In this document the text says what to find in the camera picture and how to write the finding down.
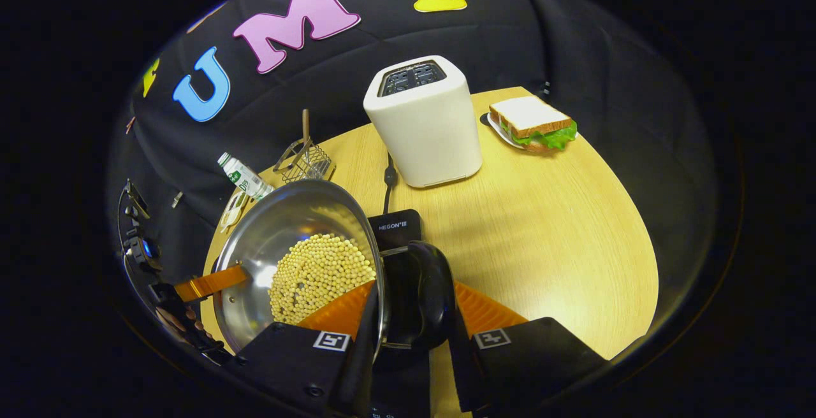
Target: black pan handle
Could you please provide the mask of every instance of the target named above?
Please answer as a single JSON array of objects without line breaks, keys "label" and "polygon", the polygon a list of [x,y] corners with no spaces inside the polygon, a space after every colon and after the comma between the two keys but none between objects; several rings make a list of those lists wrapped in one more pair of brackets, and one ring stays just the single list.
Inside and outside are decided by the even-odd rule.
[{"label": "black pan handle", "polygon": [[433,349],[447,340],[454,327],[456,294],[451,267],[441,250],[425,241],[409,241],[406,253],[419,264],[417,302],[422,319],[411,349]]}]

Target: screw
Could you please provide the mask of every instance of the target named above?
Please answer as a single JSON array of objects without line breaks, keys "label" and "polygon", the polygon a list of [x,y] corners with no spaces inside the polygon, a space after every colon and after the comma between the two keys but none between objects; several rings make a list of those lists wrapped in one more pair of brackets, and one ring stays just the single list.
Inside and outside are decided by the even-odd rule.
[{"label": "screw", "polygon": [[323,395],[323,390],[317,386],[309,386],[309,388],[305,388],[304,390],[306,391],[306,394],[312,396],[313,398],[318,398]]}]

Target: white bread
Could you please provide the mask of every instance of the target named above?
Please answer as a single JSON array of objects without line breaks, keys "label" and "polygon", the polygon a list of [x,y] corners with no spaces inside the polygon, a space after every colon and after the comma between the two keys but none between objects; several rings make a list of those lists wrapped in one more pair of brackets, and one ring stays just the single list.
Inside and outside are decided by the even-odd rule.
[{"label": "white bread", "polygon": [[490,105],[493,119],[507,125],[510,133],[519,138],[525,138],[539,131],[550,133],[569,127],[572,118],[565,113],[547,104],[537,96],[523,96],[521,98],[505,99]]}]

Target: sandwich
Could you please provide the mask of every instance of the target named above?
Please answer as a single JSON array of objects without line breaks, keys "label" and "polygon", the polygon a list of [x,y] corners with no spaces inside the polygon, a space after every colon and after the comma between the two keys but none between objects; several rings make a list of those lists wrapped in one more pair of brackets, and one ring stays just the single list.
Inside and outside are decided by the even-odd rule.
[{"label": "sandwich", "polygon": [[490,118],[517,145],[529,152],[564,150],[575,140],[578,125],[568,115],[536,96],[507,99],[490,105]]}]

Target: wooden table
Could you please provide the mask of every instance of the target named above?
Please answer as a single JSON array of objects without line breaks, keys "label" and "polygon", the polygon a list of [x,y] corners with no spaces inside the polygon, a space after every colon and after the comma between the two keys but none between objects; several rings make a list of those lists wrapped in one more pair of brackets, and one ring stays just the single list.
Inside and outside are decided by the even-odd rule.
[{"label": "wooden table", "polygon": [[[521,87],[477,93],[474,114],[478,119],[490,104],[529,95]],[[527,319],[553,317],[602,357],[614,357],[645,334],[657,304],[655,252],[638,209],[580,135],[565,151],[542,156],[513,148],[492,128],[478,130],[484,163],[477,174],[427,189],[400,181],[390,211],[419,212],[425,240],[445,254],[454,279]],[[337,162],[332,182],[365,215],[381,214],[388,158],[374,126],[320,146]],[[282,185],[271,168],[260,176]],[[216,230],[204,275],[232,229]],[[216,340],[224,339],[212,298],[201,304],[201,319]],[[431,370],[434,416],[469,416],[458,409],[447,343],[432,351]]]}]

